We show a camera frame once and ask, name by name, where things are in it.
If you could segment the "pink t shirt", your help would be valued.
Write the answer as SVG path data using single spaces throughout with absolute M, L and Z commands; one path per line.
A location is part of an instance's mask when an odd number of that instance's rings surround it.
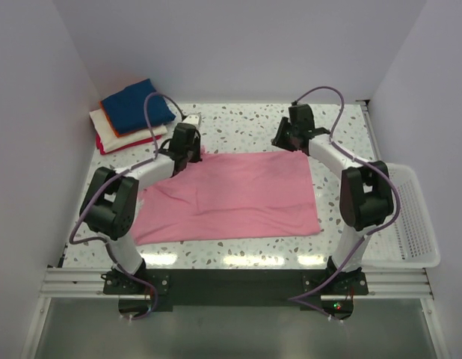
M 299 152 L 207 153 L 144 189 L 136 245 L 320 232 L 309 160 Z

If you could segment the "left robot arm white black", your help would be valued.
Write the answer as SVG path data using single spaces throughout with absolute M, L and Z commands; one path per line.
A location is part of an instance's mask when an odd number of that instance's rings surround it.
M 105 245 L 114 270 L 121 274 L 120 284 L 130 293 L 141 292 L 147 284 L 146 265 L 130 234 L 135 219 L 138 193 L 162 180 L 176 176 L 189 163 L 201 161 L 200 133 L 190 123 L 178 123 L 151 158 L 122 170 L 98 168 L 92 177 L 78 223 L 70 235 L 74 240 L 81 224 L 97 236 L 78 240 L 98 240 Z

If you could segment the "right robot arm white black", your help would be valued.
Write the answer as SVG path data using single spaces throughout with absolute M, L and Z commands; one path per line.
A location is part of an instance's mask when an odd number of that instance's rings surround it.
M 324 288 L 343 293 L 360 271 L 369 240 L 387 228 L 400 214 L 400 198 L 389 178 L 385 162 L 367 162 L 340 147 L 333 130 L 317 127 L 309 105 L 293 102 L 289 116 L 280 121 L 271 144 L 283 150 L 300 150 L 324 164 L 340 178 L 339 211 L 345 226 L 338 246 L 327 261 L 324 282 L 302 299 Z

